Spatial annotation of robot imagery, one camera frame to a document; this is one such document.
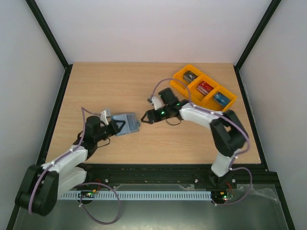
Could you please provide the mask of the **red card stack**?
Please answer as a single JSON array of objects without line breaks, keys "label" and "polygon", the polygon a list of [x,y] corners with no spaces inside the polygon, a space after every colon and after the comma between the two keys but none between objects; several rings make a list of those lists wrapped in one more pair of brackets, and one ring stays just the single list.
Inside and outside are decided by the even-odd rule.
[{"label": "red card stack", "polygon": [[214,87],[205,81],[201,81],[197,86],[197,90],[205,96],[208,95],[213,89]]}]

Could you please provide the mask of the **black card stack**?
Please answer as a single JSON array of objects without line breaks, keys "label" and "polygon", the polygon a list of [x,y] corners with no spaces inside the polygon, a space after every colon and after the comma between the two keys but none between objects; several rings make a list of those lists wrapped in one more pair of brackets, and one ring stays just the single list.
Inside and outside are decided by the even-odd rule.
[{"label": "black card stack", "polygon": [[183,74],[183,79],[187,81],[188,83],[192,83],[195,79],[197,79],[198,76],[193,73],[192,71],[188,70]]}]

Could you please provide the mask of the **blue leather card holder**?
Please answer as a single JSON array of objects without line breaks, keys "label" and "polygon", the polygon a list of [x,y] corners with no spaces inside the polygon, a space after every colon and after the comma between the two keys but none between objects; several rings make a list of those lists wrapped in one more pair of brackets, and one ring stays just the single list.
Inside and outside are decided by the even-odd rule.
[{"label": "blue leather card holder", "polygon": [[139,132],[140,130],[140,122],[136,117],[135,113],[124,113],[124,114],[117,114],[111,116],[111,120],[124,120],[126,121],[125,126],[123,127],[122,131],[116,136],[122,136],[126,134],[131,134],[135,132]]}]

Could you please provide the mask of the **yellow three-compartment bin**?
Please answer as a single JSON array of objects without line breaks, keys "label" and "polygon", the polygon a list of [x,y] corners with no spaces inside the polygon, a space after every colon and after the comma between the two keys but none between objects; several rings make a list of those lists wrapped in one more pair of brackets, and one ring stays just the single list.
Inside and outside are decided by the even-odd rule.
[{"label": "yellow three-compartment bin", "polygon": [[210,110],[226,111],[237,99],[235,94],[191,64],[177,72],[170,85],[196,105]]}]

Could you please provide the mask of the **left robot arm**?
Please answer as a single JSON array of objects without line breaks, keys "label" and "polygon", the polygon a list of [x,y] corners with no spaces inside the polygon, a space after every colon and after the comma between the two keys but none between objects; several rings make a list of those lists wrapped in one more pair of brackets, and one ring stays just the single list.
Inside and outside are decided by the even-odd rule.
[{"label": "left robot arm", "polygon": [[106,123],[98,116],[84,119],[82,131],[65,153],[50,162],[28,167],[15,204],[29,214],[49,214],[61,195],[85,181],[87,171],[79,165],[95,153],[98,142],[117,135],[125,124],[126,121],[115,119]]}]

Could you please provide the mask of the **black aluminium frame rail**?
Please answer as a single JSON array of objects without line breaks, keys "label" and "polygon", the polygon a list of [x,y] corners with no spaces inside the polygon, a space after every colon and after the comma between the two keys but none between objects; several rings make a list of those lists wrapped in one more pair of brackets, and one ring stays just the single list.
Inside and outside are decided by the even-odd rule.
[{"label": "black aluminium frame rail", "polygon": [[268,171],[263,165],[235,165],[235,171],[229,171],[218,178],[205,165],[115,165],[85,164],[77,169],[86,172],[84,182],[101,181],[109,186],[120,184],[187,184],[195,189],[222,191],[235,189],[239,184],[273,184],[280,187],[277,173]]}]

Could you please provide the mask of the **blue card stack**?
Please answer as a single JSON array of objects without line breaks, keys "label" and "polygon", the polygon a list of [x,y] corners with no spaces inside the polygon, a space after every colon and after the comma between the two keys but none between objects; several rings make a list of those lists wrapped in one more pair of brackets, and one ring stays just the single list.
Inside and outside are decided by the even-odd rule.
[{"label": "blue card stack", "polygon": [[226,97],[224,94],[222,94],[220,92],[217,92],[213,96],[213,100],[215,102],[217,102],[222,107],[226,107],[230,103],[230,101],[231,101],[228,97]]}]

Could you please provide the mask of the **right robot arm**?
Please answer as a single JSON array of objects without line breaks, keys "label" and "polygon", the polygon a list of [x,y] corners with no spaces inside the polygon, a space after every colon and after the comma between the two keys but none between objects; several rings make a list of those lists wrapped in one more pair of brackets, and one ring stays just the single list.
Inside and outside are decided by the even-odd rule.
[{"label": "right robot arm", "polygon": [[190,121],[208,128],[213,136],[218,154],[211,166],[213,172],[209,182],[213,187],[221,187],[226,182],[226,174],[231,169],[235,158],[242,154],[245,144],[250,144],[249,137],[232,110],[213,111],[190,102],[179,100],[170,88],[166,88],[148,99],[153,109],[144,113],[141,121],[154,124],[170,118]]}]

